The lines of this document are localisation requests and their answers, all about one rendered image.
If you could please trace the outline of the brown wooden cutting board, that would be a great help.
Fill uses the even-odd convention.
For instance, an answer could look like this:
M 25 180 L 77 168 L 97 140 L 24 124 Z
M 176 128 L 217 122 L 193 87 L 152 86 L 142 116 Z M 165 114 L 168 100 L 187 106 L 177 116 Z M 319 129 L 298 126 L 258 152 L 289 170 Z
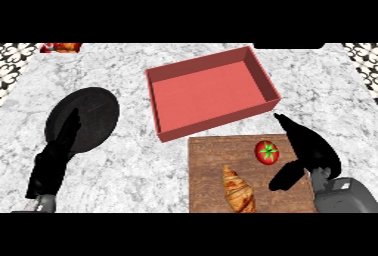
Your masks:
M 255 157 L 254 147 L 263 140 L 279 150 L 273 165 Z M 223 167 L 226 165 L 254 188 L 257 213 L 314 213 L 309 174 L 288 191 L 272 191 L 269 183 L 286 162 L 297 159 L 285 134 L 192 137 L 189 139 L 189 212 L 227 213 Z

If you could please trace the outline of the black round plate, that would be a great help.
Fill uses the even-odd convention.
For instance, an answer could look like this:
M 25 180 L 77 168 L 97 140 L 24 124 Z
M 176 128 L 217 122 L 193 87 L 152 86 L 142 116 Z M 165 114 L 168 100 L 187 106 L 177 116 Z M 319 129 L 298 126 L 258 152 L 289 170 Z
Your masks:
M 46 120 L 46 142 L 56 139 L 74 109 L 78 109 L 81 128 L 71 151 L 84 153 L 94 149 L 112 134 L 120 117 L 120 104 L 114 94 L 100 87 L 72 92 L 59 101 Z

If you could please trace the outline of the red and orange packet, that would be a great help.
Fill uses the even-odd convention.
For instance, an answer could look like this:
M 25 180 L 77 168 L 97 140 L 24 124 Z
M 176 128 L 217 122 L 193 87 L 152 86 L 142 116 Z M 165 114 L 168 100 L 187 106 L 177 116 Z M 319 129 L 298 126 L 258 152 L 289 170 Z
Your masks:
M 78 53 L 81 43 L 44 43 L 40 49 L 41 53 Z

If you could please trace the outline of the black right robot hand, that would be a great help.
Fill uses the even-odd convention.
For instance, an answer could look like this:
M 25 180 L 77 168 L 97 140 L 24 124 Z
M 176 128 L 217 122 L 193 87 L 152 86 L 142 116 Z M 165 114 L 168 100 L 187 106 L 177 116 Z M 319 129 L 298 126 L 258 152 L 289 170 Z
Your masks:
M 286 131 L 286 137 L 297 156 L 288 162 L 269 183 L 269 189 L 289 190 L 304 176 L 310 173 L 313 191 L 325 190 L 328 182 L 341 174 L 341 161 L 337 152 L 323 137 L 307 127 L 295 123 L 283 114 L 275 118 Z

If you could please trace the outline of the red tomato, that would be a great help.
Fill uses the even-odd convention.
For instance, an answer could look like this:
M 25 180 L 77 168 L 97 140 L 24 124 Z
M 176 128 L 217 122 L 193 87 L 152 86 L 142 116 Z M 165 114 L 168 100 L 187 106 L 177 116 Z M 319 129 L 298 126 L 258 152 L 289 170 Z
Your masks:
M 254 154 L 264 165 L 275 164 L 279 159 L 279 149 L 269 140 L 263 140 L 255 144 Z

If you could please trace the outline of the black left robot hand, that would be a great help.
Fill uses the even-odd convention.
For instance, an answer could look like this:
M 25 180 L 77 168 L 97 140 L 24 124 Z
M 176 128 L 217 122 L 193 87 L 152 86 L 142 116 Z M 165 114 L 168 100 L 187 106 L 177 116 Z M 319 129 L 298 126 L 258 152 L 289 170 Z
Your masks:
M 66 164 L 74 156 L 71 148 L 81 127 L 78 109 L 74 109 L 61 128 L 58 138 L 52 140 L 35 155 L 34 168 L 28 181 L 25 198 L 56 195 L 65 176 Z

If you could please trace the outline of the golden croissant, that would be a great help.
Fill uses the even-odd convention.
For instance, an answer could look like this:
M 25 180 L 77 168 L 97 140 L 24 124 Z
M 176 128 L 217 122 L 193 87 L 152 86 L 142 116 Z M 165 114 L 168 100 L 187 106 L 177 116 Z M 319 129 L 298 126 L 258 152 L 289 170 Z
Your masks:
M 248 182 L 239 177 L 230 166 L 223 167 L 224 198 L 236 213 L 255 212 L 254 189 Z

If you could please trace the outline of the red cardboard box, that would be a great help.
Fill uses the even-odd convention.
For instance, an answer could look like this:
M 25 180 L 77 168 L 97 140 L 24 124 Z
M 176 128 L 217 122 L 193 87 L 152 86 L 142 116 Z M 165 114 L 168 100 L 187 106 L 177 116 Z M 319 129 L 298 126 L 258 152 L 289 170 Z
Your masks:
M 281 101 L 248 46 L 151 68 L 145 75 L 164 142 L 269 112 Z

